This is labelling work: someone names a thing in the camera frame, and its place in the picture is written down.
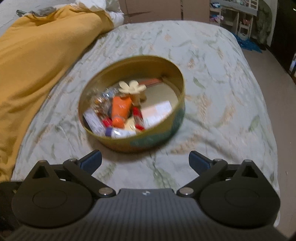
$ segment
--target dark cabinet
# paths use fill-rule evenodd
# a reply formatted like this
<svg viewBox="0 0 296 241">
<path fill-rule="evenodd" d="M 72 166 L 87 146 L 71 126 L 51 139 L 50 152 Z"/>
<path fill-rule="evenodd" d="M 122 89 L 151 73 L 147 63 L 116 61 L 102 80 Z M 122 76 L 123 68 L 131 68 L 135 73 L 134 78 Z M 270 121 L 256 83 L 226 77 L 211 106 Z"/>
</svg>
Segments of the dark cabinet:
<svg viewBox="0 0 296 241">
<path fill-rule="evenodd" d="M 288 72 L 296 53 L 296 3 L 279 0 L 271 52 Z"/>
</svg>

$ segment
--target brown floor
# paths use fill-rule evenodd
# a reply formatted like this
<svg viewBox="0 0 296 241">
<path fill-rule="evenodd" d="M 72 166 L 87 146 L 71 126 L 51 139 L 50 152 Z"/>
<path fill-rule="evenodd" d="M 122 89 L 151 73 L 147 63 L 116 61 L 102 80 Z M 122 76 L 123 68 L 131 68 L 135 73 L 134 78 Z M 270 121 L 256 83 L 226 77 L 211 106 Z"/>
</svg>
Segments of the brown floor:
<svg viewBox="0 0 296 241">
<path fill-rule="evenodd" d="M 268 50 L 243 52 L 264 95 L 278 149 L 278 229 L 291 236 L 296 231 L 296 85 Z"/>
</svg>

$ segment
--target bed sheet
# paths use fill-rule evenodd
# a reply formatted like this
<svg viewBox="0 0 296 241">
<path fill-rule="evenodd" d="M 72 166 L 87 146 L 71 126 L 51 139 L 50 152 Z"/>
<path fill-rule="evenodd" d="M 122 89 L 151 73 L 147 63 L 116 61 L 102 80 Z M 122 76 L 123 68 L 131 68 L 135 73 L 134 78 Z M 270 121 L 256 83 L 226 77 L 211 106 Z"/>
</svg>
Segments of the bed sheet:
<svg viewBox="0 0 296 241">
<path fill-rule="evenodd" d="M 186 114 L 165 145 L 139 154 L 109 150 L 87 135 L 78 119 L 79 95 L 111 63 L 135 55 L 169 59 L 185 78 Z M 23 180 L 38 160 L 59 164 L 99 149 L 93 174 L 120 188 L 177 190 L 197 177 L 188 164 L 196 150 L 231 164 L 252 159 L 279 194 L 277 148 L 260 87 L 235 37 L 191 21 L 122 25 L 100 36 L 52 89 L 22 142 L 12 180 Z"/>
</svg>

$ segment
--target blanket fold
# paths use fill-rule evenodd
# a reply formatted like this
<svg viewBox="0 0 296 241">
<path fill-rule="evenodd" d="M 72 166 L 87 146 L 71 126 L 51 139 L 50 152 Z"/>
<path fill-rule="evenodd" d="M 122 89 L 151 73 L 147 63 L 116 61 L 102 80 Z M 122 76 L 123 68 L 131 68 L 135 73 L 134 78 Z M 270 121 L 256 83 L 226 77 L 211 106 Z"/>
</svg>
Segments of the blanket fold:
<svg viewBox="0 0 296 241">
<path fill-rule="evenodd" d="M 51 88 L 113 28 L 103 10 L 66 5 L 46 17 L 23 16 L 0 37 L 0 182 L 11 178 L 22 139 Z"/>
</svg>

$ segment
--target orange bottle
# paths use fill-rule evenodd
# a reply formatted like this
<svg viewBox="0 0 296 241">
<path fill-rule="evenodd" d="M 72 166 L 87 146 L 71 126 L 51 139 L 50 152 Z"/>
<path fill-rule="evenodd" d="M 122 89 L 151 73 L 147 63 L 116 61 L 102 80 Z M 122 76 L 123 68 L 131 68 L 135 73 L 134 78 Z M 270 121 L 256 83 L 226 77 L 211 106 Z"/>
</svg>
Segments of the orange bottle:
<svg viewBox="0 0 296 241">
<path fill-rule="evenodd" d="M 124 123 L 131 108 L 131 98 L 129 96 L 115 96 L 112 102 L 112 124 L 117 128 L 124 128 Z"/>
</svg>

